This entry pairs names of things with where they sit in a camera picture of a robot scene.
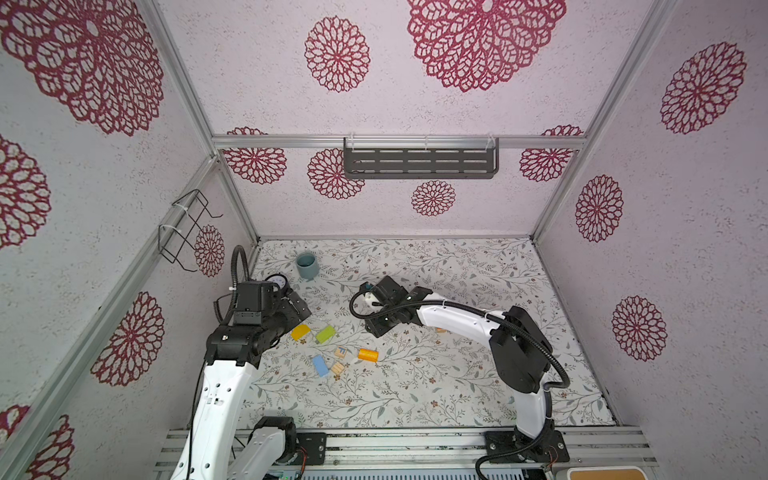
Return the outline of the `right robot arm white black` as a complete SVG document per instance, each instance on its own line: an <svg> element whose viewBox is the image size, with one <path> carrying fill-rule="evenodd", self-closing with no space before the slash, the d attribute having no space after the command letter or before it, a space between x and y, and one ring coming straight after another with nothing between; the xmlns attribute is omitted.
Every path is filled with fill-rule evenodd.
<svg viewBox="0 0 768 480"><path fill-rule="evenodd" d="M533 441L554 430L552 392L568 388L571 380L525 309L487 311L422 287L386 290L364 284L350 299L349 310L377 338L399 324L414 324L484 345L499 380L512 389L518 434Z"/></svg>

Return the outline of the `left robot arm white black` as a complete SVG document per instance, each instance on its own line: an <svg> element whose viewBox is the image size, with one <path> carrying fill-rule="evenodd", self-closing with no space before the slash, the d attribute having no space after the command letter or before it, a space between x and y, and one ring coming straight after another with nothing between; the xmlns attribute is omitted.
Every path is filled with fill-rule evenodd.
<svg viewBox="0 0 768 480"><path fill-rule="evenodd" d="M261 479L273 464L295 459L297 434L290 417L262 418L234 460L230 453L261 357L310 315L289 287L246 281L233 288L230 307L206 341L199 399L174 479Z"/></svg>

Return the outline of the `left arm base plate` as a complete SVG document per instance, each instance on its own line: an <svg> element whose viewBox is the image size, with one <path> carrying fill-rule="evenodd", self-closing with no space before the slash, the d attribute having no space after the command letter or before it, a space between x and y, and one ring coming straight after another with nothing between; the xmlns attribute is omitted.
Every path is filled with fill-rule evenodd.
<svg viewBox="0 0 768 480"><path fill-rule="evenodd" d="M320 433L288 433L283 454L273 464L283 466L320 466L325 464L328 435Z"/></svg>

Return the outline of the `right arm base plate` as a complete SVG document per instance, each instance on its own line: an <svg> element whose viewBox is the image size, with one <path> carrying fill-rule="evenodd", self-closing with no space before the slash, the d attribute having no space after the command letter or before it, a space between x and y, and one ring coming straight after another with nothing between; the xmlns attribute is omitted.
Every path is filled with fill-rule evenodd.
<svg viewBox="0 0 768 480"><path fill-rule="evenodd" d="M517 430L487 431L483 435L491 463L567 463L571 460L563 435L543 430L535 442Z"/></svg>

